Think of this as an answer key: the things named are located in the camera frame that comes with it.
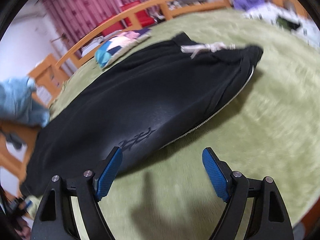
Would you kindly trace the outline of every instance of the black device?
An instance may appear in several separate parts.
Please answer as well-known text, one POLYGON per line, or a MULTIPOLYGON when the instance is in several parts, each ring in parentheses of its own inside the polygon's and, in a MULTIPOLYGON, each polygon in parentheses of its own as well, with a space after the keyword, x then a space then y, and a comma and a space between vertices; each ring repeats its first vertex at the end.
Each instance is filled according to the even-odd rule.
MULTIPOLYGON (((245 240, 293 240, 287 210, 271 177, 248 179, 220 161, 211 148, 204 149, 202 161, 217 196, 227 203, 209 240, 235 239, 247 198, 254 201, 245 240)), ((121 149, 114 147, 92 171, 73 179, 53 176, 39 205, 31 239, 80 240, 71 205, 71 196, 77 196, 89 239, 115 240, 98 202, 108 194, 121 162, 121 149)))

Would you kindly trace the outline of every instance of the colorful pillow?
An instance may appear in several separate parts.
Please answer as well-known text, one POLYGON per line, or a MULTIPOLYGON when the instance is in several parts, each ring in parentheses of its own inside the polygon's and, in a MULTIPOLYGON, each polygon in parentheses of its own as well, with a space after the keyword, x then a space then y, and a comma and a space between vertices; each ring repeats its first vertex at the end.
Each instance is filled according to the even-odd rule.
POLYGON ((106 41, 94 54, 100 68, 105 68, 151 36, 148 28, 123 32, 106 41))

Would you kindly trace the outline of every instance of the wooden railing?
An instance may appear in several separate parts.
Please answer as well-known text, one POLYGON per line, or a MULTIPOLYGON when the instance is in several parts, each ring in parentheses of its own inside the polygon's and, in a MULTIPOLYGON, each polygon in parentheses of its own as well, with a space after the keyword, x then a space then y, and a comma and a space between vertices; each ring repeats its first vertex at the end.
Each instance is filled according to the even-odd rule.
POLYGON ((68 60, 69 58, 71 61, 76 65, 77 68, 81 67, 84 63, 86 63, 89 59, 91 59, 94 56, 94 53, 99 48, 96 47, 92 51, 90 51, 87 55, 82 57, 81 59, 77 58, 75 55, 75 52, 79 50, 84 44, 89 42, 92 38, 94 38, 96 35, 101 33, 104 29, 110 27, 111 25, 115 24, 118 21, 121 21, 122 19, 129 18, 132 26, 129 28, 126 28, 123 30, 123 32, 130 31, 130 30, 140 30, 142 28, 138 18, 136 17, 135 13, 142 11, 144 9, 147 9, 149 7, 159 5, 161 8, 166 20, 171 20, 173 17, 176 17, 181 14, 185 13, 191 13, 191 12, 197 12, 197 11, 207 11, 207 10, 214 10, 218 8, 223 7, 230 7, 229 0, 218 0, 215 2, 208 2, 200 5, 192 5, 192 6, 186 6, 182 8, 177 8, 174 10, 169 10, 167 2, 173 1, 173 0, 148 0, 144 3, 141 3, 139 5, 136 5, 103 23, 102 25, 95 28, 93 31, 91 31, 88 35, 83 37, 77 44, 75 44, 56 64, 58 68, 61 67, 61 65, 68 60))

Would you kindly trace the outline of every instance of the white drawstring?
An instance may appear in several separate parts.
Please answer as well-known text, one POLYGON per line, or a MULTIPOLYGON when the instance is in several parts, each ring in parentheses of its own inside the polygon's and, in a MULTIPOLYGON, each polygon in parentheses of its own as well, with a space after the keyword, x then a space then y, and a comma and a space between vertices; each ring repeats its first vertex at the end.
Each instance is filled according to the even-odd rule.
POLYGON ((212 44, 197 44, 191 46, 181 46, 181 51, 183 53, 192 53, 191 59, 193 59, 199 52, 212 51, 216 52, 221 49, 235 49, 236 46, 232 44, 231 46, 226 46, 223 42, 215 42, 212 44))

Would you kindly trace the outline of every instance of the wooden bed frame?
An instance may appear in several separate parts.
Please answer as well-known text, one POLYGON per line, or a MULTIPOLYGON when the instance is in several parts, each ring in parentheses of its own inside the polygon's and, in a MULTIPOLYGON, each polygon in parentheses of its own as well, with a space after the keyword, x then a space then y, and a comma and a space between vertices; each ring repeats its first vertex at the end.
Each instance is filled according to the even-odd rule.
MULTIPOLYGON (((204 4, 186 6, 186 7, 177 8, 174 10, 169 10, 167 6, 168 1, 172 1, 172 0, 148 0, 144 3, 141 3, 135 7, 132 7, 114 16, 113 18, 109 19, 99 27, 95 28, 84 38, 82 38, 61 59, 56 60, 52 54, 48 55, 42 63, 40 63, 35 69, 33 69, 29 73, 29 76, 35 79, 36 84, 38 86, 44 86, 51 93, 52 99, 50 102, 52 102, 59 95, 63 82, 68 80, 69 78, 66 75, 66 73, 61 69, 61 65, 66 60, 71 59, 72 62, 75 64, 75 66, 77 68, 80 68, 84 63, 86 63, 88 60, 90 60, 94 56, 94 53, 99 46, 82 58, 78 58, 75 55, 75 53, 84 44, 89 42, 93 37, 101 33, 104 29, 113 25, 114 23, 121 21, 126 17, 129 17, 132 23, 132 26, 122 31, 125 32, 129 30, 139 30, 142 27, 135 13, 155 5, 158 5, 161 8, 167 21, 173 19, 174 17, 183 15, 186 13, 209 11, 209 10, 215 10, 219 8, 231 7, 229 0, 216 0, 214 2, 208 2, 204 4)), ((272 1, 274 4, 282 7, 285 0, 272 0, 272 1)), ((303 17, 308 16, 308 13, 306 12, 306 10, 297 0, 289 0, 289 1, 291 1, 295 5, 295 8, 299 15, 303 17)), ((26 176, 26 166, 33 152, 36 136, 40 128, 39 127, 31 128, 24 125, 19 125, 16 123, 1 121, 1 120, 0 120, 0 128, 4 132, 15 132, 25 141, 27 145, 27 151, 25 153, 25 157, 23 161, 20 162, 8 152, 4 137, 0 135, 0 166, 3 166, 9 172, 15 175, 19 179, 19 182, 23 182, 26 176)), ((308 217, 307 220, 308 220, 308 223, 310 224, 315 223, 314 221, 315 218, 308 217)))

